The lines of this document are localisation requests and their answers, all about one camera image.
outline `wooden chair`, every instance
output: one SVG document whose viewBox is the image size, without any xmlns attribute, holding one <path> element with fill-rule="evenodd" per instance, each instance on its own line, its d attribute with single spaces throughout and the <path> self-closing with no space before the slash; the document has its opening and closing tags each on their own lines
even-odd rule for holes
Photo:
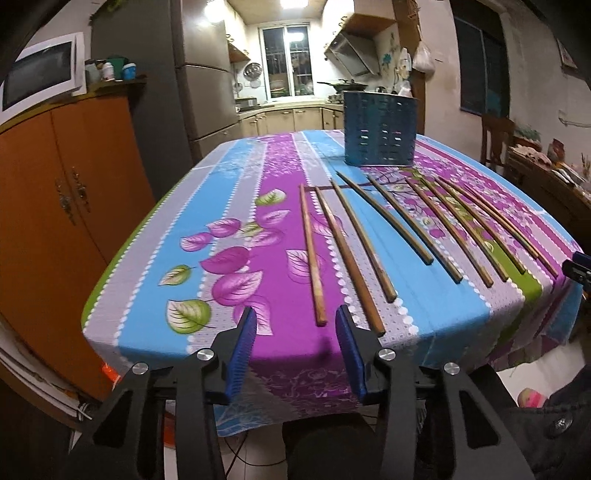
<svg viewBox="0 0 591 480">
<path fill-rule="evenodd" d="M 503 145 L 513 145 L 513 131 L 515 124 L 508 118 L 497 118 L 488 113 L 482 115 L 482 151 L 480 152 L 480 163 L 486 165 L 496 172 L 497 165 L 502 166 L 501 155 Z M 491 133 L 491 148 L 489 154 L 488 132 Z"/>
</svg>

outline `floral tablecloth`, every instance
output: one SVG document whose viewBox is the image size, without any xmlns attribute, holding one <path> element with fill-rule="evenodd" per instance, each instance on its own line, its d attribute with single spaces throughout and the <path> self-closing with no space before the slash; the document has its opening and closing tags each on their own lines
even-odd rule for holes
<svg viewBox="0 0 591 480">
<path fill-rule="evenodd" d="M 358 183 L 366 182 L 366 173 L 388 183 L 463 274 L 456 284 L 437 261 L 425 265 L 359 195 L 343 190 L 397 289 L 396 301 L 386 303 L 336 193 L 324 190 L 382 316 L 384 346 L 410 349 L 417 363 L 431 367 L 447 361 L 466 368 L 485 362 L 505 367 L 532 361 L 568 338 L 580 286 L 562 274 L 554 279 L 482 213 L 527 268 L 521 275 L 474 224 L 509 273 L 503 283 L 454 222 L 494 280 L 486 288 L 404 178 L 420 173 L 472 186 L 560 271 L 578 247 L 537 204 L 482 165 L 426 137 L 417 138 L 415 169 L 347 166 L 343 143 L 341 131 L 306 131 L 245 138 L 210 153 L 138 227 L 95 288 L 83 315 L 83 331 L 95 351 L 120 374 L 138 361 L 168 366 L 210 346 L 251 306 L 258 335 L 249 371 L 238 399 L 216 407 L 219 433 L 353 410 L 357 402 L 334 323 L 318 328 L 314 322 L 298 195 L 302 183 L 328 186 L 331 178 L 342 183 L 337 171 Z M 366 189 L 386 204 L 373 187 Z M 355 322 L 367 328 L 315 195 L 307 201 L 330 318 L 346 304 Z"/>
</svg>

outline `cabinet handle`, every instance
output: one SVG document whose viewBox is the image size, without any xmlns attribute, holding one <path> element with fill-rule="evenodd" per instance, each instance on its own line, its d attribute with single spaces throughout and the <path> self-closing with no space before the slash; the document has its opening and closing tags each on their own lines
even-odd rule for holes
<svg viewBox="0 0 591 480">
<path fill-rule="evenodd" d="M 90 213 L 90 203 L 88 201 L 88 194 L 86 193 L 86 185 L 80 181 L 80 174 L 74 167 L 72 167 L 72 178 L 76 183 L 76 193 L 78 194 L 78 198 L 84 202 L 84 208 Z"/>
<path fill-rule="evenodd" d="M 68 218 L 72 222 L 72 225 L 75 225 L 76 222 L 74 221 L 74 213 L 72 212 L 72 204 L 70 203 L 70 197 L 68 197 L 68 195 L 64 195 L 61 192 L 61 182 L 57 179 L 56 179 L 56 190 L 57 190 L 57 194 L 59 195 L 59 198 L 60 198 L 61 209 L 66 213 L 66 215 L 68 216 Z"/>
</svg>

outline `range hood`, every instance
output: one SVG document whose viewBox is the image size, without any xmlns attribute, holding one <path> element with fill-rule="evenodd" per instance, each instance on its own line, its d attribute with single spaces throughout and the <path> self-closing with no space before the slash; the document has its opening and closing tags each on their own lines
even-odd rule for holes
<svg viewBox="0 0 591 480">
<path fill-rule="evenodd" d="M 353 77 L 379 75 L 378 55 L 373 40 L 341 32 L 332 41 L 329 50 Z"/>
</svg>

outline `refrigerator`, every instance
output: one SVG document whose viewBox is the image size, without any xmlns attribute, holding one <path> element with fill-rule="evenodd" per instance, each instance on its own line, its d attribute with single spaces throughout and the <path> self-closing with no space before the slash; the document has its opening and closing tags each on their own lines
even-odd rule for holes
<svg viewBox="0 0 591 480">
<path fill-rule="evenodd" d="M 208 152 L 200 139 L 238 138 L 225 25 L 210 23 L 207 0 L 128 0 L 92 24 L 91 55 L 122 55 L 147 75 L 130 89 L 138 148 L 156 198 Z"/>
</svg>

